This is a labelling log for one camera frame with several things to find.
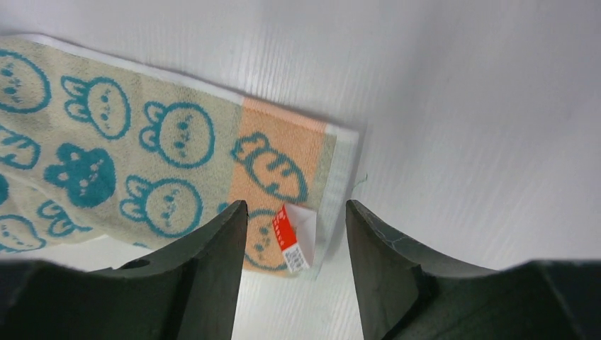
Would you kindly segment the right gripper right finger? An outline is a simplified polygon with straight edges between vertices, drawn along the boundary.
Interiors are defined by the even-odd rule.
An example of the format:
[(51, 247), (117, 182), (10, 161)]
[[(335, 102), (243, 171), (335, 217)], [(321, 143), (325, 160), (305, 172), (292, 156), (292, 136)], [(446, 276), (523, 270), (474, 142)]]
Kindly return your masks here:
[(600, 262), (494, 271), (447, 256), (346, 204), (365, 339), (599, 339)]

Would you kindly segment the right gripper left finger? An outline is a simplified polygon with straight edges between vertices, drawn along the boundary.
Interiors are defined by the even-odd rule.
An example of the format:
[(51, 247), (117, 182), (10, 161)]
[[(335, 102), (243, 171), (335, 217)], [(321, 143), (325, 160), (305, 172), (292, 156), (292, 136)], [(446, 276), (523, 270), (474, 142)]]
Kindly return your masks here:
[(229, 339), (248, 211), (238, 200), (117, 269), (1, 262), (2, 339)]

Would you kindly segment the patterned white blue towel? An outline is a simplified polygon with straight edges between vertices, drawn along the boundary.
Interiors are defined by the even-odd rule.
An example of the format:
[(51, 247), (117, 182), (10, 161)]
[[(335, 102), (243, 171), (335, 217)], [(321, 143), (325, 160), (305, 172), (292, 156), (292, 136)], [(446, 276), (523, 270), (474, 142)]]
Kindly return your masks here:
[(246, 200), (244, 268), (313, 279), (356, 131), (41, 35), (1, 38), (1, 252), (159, 249)]

